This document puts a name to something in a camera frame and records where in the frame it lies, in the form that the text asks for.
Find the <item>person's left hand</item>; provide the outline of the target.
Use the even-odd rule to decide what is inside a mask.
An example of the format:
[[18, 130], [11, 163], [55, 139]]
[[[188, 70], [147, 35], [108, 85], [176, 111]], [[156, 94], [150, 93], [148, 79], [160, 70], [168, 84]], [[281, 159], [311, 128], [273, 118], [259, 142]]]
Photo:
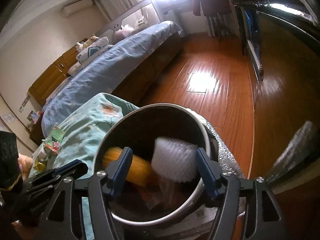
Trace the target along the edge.
[[18, 164], [21, 170], [23, 180], [26, 180], [29, 176], [31, 168], [33, 166], [33, 159], [22, 154], [18, 154]]

